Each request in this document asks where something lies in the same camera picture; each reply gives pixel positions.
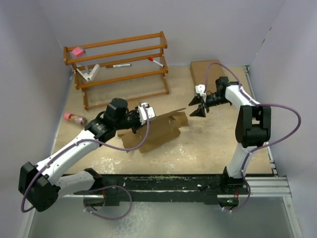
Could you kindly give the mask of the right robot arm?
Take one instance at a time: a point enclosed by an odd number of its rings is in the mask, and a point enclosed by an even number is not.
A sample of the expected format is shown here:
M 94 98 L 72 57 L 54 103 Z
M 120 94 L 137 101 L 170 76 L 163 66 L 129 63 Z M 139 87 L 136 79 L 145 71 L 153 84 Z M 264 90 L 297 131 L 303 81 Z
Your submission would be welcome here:
M 210 107 L 229 103 L 238 110 L 235 127 L 237 146 L 233 157 L 221 176 L 220 188 L 232 194 L 246 184 L 245 170 L 255 149 L 261 148 L 271 136 L 271 107 L 262 106 L 253 100 L 239 82 L 231 82 L 228 77 L 215 81 L 216 92 L 208 94 L 203 84 L 194 87 L 194 98 L 189 106 L 198 105 L 191 117 L 206 117 Z

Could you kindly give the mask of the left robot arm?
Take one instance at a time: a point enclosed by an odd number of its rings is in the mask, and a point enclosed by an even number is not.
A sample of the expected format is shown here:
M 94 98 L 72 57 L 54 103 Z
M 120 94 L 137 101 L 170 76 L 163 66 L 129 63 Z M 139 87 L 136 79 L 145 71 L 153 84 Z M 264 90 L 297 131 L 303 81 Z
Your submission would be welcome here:
M 126 100 L 114 98 L 104 111 L 97 114 L 60 150 L 34 165 L 27 162 L 21 167 L 18 184 L 18 190 L 23 195 L 21 211 L 27 213 L 36 209 L 43 212 L 60 197 L 78 191 L 99 193 L 102 189 L 102 177 L 94 170 L 85 169 L 66 177 L 63 176 L 64 173 L 101 146 L 110 147 L 107 142 L 119 130 L 131 129 L 136 132 L 145 126 L 148 133 L 150 120 L 155 117 L 155 111 L 149 103 L 141 103 L 129 110 Z

